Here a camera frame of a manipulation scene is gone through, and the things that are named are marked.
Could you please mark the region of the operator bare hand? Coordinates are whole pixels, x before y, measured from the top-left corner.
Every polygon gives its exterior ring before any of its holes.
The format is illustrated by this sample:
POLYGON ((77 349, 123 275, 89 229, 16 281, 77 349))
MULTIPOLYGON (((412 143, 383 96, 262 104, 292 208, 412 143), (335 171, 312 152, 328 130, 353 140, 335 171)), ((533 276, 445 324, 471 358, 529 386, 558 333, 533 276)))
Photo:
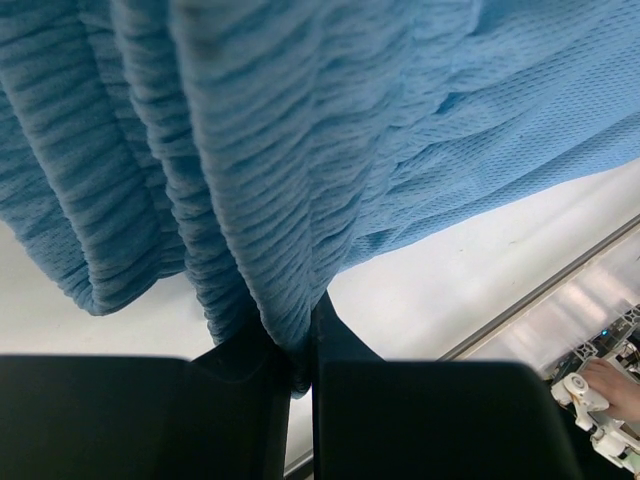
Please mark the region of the operator bare hand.
POLYGON ((608 402, 610 417, 625 422, 638 422, 640 414, 639 384, 603 359, 590 360, 581 376, 589 387, 608 402))

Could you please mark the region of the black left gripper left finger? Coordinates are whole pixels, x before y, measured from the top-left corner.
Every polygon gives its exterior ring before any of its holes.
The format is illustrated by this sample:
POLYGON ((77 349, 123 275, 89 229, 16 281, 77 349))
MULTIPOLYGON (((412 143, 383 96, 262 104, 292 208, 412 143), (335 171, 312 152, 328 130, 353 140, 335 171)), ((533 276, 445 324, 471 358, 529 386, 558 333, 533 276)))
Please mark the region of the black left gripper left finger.
POLYGON ((258 324, 192 360, 5 355, 5 479, 279 479, 290 368, 258 324))

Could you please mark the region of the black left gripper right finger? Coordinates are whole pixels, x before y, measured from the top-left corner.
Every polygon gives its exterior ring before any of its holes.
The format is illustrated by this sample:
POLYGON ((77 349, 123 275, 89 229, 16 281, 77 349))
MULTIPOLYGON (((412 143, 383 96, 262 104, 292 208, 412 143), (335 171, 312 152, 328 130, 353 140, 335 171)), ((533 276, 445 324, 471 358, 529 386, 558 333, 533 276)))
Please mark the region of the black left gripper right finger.
POLYGON ((511 362, 385 360, 312 313, 319 479, 579 479, 548 387, 511 362))

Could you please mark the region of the light blue shorts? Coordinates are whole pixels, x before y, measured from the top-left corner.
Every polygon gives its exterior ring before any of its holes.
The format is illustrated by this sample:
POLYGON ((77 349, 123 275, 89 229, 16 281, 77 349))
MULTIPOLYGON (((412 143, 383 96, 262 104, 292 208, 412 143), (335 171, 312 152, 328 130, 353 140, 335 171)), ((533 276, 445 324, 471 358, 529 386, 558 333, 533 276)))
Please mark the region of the light blue shorts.
POLYGON ((76 305, 185 273, 308 390, 341 270, 639 155, 635 1, 5 1, 1 218, 76 305))

